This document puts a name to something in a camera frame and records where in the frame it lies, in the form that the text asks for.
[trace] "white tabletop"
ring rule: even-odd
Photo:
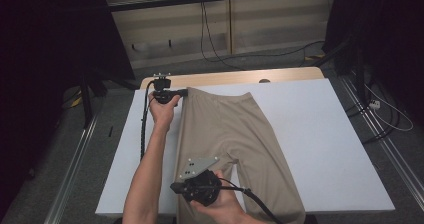
[[[327,79],[197,88],[219,95],[252,93],[274,128],[307,213],[394,210]],[[96,210],[99,215],[122,215],[130,182],[140,159],[144,93],[144,90],[135,92]],[[165,148],[159,203],[159,212],[163,214],[176,212],[176,196],[169,186],[174,176],[180,115],[181,101],[175,109]],[[149,116],[146,142],[151,130],[152,120]]]

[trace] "beige fabric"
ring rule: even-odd
[[[221,169],[229,179],[237,164],[240,185],[250,188],[283,223],[304,222],[305,210],[274,131],[250,93],[218,96],[189,88],[182,109],[176,181],[181,181],[188,158],[217,156],[220,161],[209,169]],[[253,200],[243,198],[247,213],[270,220]],[[179,195],[177,223],[214,222]]]

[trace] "gray carpet floor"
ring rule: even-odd
[[[306,49],[306,56],[321,54],[320,45],[313,45]],[[269,50],[225,60],[225,63],[245,70],[288,68],[308,66],[311,62],[304,62],[302,51],[290,55],[275,56],[296,50]],[[329,78],[339,100],[345,109],[354,105],[343,87],[340,78],[335,74],[331,63],[322,67],[326,78]],[[205,60],[174,63],[159,67],[148,67],[135,70],[137,76],[134,84],[139,85],[145,77],[159,72],[173,75],[238,71],[219,62]],[[83,161],[76,176],[60,223],[119,223],[119,219],[106,218],[94,214],[99,201],[109,168],[120,140],[127,114],[132,102],[133,92],[123,89],[115,83],[105,83],[108,88],[106,97],[92,97],[95,111],[99,111],[91,141],[87,146]],[[361,115],[350,118],[352,126],[361,140],[374,136]],[[40,165],[35,167],[35,177],[27,180],[5,218],[3,224],[9,223],[43,223],[59,190],[65,172],[71,162],[76,145],[81,138],[84,124],[82,106],[64,110],[56,134],[52,138],[50,148],[43,157]],[[422,126],[415,126],[410,132],[395,131],[390,138],[396,144],[405,160],[411,166],[420,180],[424,179],[424,130]],[[396,210],[383,213],[368,214],[317,214],[320,224],[330,223],[424,223],[424,212],[417,204],[402,178],[397,173],[391,161],[384,153],[379,142],[364,145],[371,161],[376,166],[378,174],[385,185]],[[158,223],[172,223],[170,217],[160,217]]]

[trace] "pant leg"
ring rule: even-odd
[[[304,209],[272,127],[250,94],[226,97],[189,89],[183,101],[177,148],[176,180],[188,158],[214,157],[210,169],[230,178],[238,164],[242,186],[249,187],[285,223],[303,223]],[[245,197],[247,211],[269,220],[261,208]],[[214,223],[178,197],[178,223]]]

